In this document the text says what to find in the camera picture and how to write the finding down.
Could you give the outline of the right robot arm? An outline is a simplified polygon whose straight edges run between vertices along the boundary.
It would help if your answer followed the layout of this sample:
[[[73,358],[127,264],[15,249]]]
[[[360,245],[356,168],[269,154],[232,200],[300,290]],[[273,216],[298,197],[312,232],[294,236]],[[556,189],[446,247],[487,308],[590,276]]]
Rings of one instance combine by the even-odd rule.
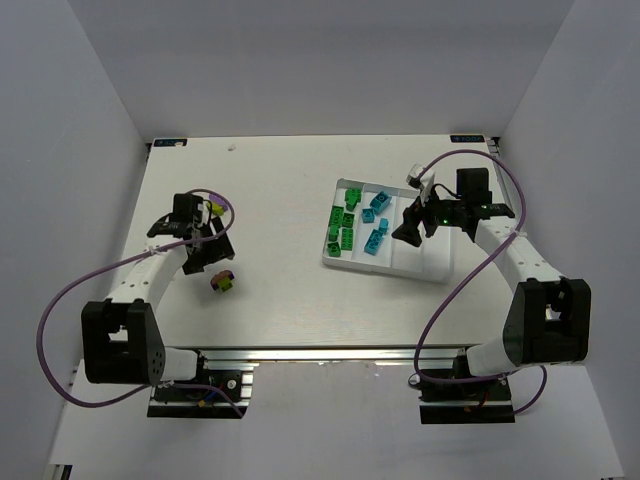
[[[461,351],[453,377],[468,382],[528,365],[583,361],[588,353],[591,289],[552,267],[520,232],[515,213],[493,200],[485,168],[460,169],[456,189],[440,197],[432,180],[408,179],[419,192],[393,232],[418,247],[440,227],[457,227],[480,247],[513,293],[501,333]]]

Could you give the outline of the teal curved large lego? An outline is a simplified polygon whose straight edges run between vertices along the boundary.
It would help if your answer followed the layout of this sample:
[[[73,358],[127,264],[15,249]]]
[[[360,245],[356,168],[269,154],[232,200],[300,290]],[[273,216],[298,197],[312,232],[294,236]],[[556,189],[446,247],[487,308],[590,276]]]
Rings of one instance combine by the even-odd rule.
[[[391,196],[385,191],[380,191],[374,195],[369,203],[369,207],[376,215],[382,213],[391,203]]]

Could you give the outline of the lime curved lego brick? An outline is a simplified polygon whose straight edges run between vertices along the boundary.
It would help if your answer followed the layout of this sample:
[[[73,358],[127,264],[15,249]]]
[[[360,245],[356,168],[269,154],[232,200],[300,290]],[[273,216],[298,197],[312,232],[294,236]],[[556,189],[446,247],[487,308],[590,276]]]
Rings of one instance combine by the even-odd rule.
[[[222,207],[216,205],[212,207],[211,211],[215,216],[222,216],[225,213],[225,210]]]

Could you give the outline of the teal square lego brick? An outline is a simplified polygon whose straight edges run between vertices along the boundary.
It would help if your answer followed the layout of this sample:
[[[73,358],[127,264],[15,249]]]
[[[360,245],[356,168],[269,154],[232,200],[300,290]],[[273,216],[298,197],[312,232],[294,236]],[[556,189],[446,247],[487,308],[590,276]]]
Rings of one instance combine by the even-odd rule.
[[[386,234],[389,228],[389,221],[386,218],[381,218],[379,220],[378,230],[382,234]]]

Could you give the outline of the teal small lego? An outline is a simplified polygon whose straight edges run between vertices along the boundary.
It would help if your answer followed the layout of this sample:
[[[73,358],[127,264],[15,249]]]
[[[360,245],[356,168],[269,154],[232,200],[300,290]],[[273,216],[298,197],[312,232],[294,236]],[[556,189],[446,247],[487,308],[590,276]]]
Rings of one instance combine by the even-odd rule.
[[[364,208],[361,210],[361,219],[364,224],[370,224],[375,221],[375,212],[372,208]]]

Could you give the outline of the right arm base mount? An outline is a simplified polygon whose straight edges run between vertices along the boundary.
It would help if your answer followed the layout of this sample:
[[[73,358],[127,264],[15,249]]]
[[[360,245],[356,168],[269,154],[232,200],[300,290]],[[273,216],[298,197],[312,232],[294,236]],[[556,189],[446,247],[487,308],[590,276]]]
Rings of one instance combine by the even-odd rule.
[[[511,390],[506,380],[449,385],[426,382],[413,373],[408,378],[408,386],[419,392],[423,425],[515,422]]]

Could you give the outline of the green curved lego brick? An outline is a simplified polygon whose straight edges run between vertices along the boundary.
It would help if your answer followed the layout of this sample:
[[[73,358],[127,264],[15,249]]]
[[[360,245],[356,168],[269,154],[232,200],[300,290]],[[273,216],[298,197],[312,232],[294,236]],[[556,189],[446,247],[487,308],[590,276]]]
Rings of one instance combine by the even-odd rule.
[[[346,209],[353,211],[356,206],[361,202],[362,191],[357,188],[349,188],[345,191],[344,201]]]

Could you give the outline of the teal 2x4 lego brick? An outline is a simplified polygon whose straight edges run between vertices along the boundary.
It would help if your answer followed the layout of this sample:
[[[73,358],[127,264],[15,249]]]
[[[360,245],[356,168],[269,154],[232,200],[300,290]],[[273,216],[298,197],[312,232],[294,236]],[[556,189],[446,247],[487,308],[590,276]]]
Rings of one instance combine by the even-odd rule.
[[[373,229],[364,244],[364,252],[376,255],[383,239],[384,234],[379,229]]]

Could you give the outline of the green 2x4 lego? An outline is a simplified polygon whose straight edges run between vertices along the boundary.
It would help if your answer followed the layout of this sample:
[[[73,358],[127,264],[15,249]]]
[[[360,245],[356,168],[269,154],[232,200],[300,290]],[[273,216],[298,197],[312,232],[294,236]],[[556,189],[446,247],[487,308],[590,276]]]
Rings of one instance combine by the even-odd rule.
[[[329,217],[329,226],[340,228],[343,222],[344,208],[342,206],[333,205]]]
[[[354,230],[352,228],[343,227],[340,236],[340,245],[342,250],[352,251],[354,242]]]

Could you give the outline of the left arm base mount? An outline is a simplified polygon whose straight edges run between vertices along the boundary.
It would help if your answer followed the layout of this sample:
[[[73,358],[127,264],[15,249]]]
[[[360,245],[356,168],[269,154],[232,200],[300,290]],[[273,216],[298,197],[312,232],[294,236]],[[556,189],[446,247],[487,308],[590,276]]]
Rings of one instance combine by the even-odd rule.
[[[249,406],[257,366],[234,352],[200,351],[195,378],[154,388],[147,417],[240,419]]]

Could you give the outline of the purple scalloped lego brick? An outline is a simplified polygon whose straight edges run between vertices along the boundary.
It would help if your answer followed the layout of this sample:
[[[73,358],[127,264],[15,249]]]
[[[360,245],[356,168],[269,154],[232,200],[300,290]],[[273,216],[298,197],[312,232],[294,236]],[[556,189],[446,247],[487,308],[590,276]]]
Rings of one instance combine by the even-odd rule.
[[[211,202],[215,203],[216,205],[220,206],[223,210],[227,210],[228,209],[227,203],[219,196],[216,196],[214,194],[210,194],[209,195],[209,200]]]

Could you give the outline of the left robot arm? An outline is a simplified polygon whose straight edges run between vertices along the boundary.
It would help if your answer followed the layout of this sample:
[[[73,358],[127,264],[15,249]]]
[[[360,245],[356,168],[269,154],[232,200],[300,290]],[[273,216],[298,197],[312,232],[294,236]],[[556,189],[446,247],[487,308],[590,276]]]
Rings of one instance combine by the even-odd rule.
[[[146,257],[133,262],[125,280],[104,300],[81,312],[85,372],[95,384],[156,386],[193,381],[199,353],[164,345],[156,310],[171,280],[202,273],[235,252],[204,198],[179,193],[173,210],[147,232]]]

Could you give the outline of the green square lego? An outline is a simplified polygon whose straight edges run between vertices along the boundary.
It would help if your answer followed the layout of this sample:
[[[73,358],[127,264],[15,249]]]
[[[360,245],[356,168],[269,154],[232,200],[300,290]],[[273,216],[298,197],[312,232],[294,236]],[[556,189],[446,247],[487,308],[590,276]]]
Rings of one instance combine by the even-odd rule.
[[[342,216],[342,226],[344,228],[352,228],[354,225],[355,215],[345,212]]]
[[[328,240],[330,242],[336,242],[339,238],[340,227],[337,225],[331,225],[328,230]]]

